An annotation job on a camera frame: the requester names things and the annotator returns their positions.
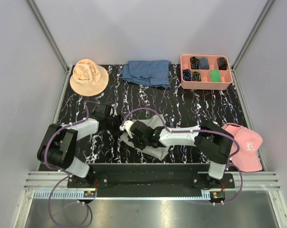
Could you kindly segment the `grey cloth napkin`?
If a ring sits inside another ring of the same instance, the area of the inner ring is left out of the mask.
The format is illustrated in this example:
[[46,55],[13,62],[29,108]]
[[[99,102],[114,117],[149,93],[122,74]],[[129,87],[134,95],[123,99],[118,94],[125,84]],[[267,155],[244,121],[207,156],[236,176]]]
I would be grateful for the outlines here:
[[[138,120],[151,128],[163,126],[163,123],[156,114],[153,115],[150,119],[145,120],[138,119]],[[128,139],[127,133],[123,133],[120,136],[120,139],[124,143],[126,143],[129,147],[135,148],[134,144]],[[150,155],[154,158],[157,158],[158,160],[162,160],[168,154],[168,150],[169,147],[153,148],[151,146],[146,146],[144,149],[139,149],[139,151],[143,152],[144,154]]]

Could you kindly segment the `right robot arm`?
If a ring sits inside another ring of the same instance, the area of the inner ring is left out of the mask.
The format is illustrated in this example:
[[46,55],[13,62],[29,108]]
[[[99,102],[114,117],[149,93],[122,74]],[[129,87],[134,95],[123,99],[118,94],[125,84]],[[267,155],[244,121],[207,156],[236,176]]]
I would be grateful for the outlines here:
[[229,160],[234,137],[214,123],[188,128],[151,127],[146,121],[125,121],[120,126],[126,143],[158,159],[166,156],[170,146],[194,146],[210,161],[208,185],[218,188],[224,183],[224,172]]

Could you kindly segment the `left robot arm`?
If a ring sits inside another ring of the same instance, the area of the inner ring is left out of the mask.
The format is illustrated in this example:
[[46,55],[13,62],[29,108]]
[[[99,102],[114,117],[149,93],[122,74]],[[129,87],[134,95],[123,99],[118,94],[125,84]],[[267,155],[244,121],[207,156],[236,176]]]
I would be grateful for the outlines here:
[[89,135],[109,131],[113,136],[120,136],[122,117],[116,111],[116,105],[99,104],[83,120],[59,125],[51,124],[37,152],[37,159],[47,167],[64,170],[77,178],[83,188],[89,188],[94,183],[94,170],[76,157],[77,142]]

